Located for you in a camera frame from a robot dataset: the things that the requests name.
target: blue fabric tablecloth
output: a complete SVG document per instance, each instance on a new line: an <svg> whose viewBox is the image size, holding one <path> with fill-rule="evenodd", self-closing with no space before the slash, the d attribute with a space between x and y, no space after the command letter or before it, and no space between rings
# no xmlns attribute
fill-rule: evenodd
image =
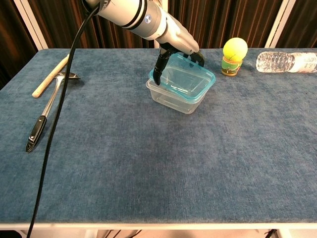
<svg viewBox="0 0 317 238"><path fill-rule="evenodd" d="M202 51L217 81L185 115L145 86L158 49L76 50L36 222L317 222L317 74L259 73L249 49L226 77L222 49ZM38 52L0 91L0 223L31 220L58 100L25 146L55 82L31 95L67 53Z"/></svg>

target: wooden handle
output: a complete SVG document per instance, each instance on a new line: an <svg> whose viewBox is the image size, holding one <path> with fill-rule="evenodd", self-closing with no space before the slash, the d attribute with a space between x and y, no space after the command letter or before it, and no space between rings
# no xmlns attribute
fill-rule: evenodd
<svg viewBox="0 0 317 238"><path fill-rule="evenodd" d="M40 95L44 92L46 87L50 84L52 79L54 78L55 75L58 74L62 70L62 68L67 64L68 62L68 57L67 55L64 59L62 59L61 62L52 70L52 72L43 80L43 82L35 89L35 91L32 93L32 96L34 98L40 97Z"/></svg>

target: yellow tennis ball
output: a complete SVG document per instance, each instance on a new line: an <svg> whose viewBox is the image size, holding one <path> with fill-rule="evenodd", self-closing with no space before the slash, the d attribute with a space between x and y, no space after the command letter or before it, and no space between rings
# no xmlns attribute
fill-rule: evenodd
<svg viewBox="0 0 317 238"><path fill-rule="evenodd" d="M231 38L223 47L223 55L230 61L241 61L247 55L248 44L241 38Z"/></svg>

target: plastic water bottle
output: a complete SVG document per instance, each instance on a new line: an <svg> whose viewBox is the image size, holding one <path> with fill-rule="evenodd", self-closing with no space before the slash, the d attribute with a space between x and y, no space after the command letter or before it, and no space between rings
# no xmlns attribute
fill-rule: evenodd
<svg viewBox="0 0 317 238"><path fill-rule="evenodd" d="M263 73L315 73L317 53L262 52L257 58L257 70Z"/></svg>

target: dark curtain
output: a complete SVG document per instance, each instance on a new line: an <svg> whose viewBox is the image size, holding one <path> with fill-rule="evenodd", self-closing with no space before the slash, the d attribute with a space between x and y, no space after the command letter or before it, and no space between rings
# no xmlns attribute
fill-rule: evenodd
<svg viewBox="0 0 317 238"><path fill-rule="evenodd" d="M81 0L29 0L49 48L70 48L85 17ZM79 48L152 48L147 41L108 20L95 16L81 37Z"/></svg>
<svg viewBox="0 0 317 238"><path fill-rule="evenodd" d="M295 2L276 47L317 47L317 0Z"/></svg>
<svg viewBox="0 0 317 238"><path fill-rule="evenodd" d="M1 89L37 52L13 0L1 1L0 35Z"/></svg>
<svg viewBox="0 0 317 238"><path fill-rule="evenodd" d="M222 48L232 37L264 47L282 0L169 0L168 11L201 48Z"/></svg>

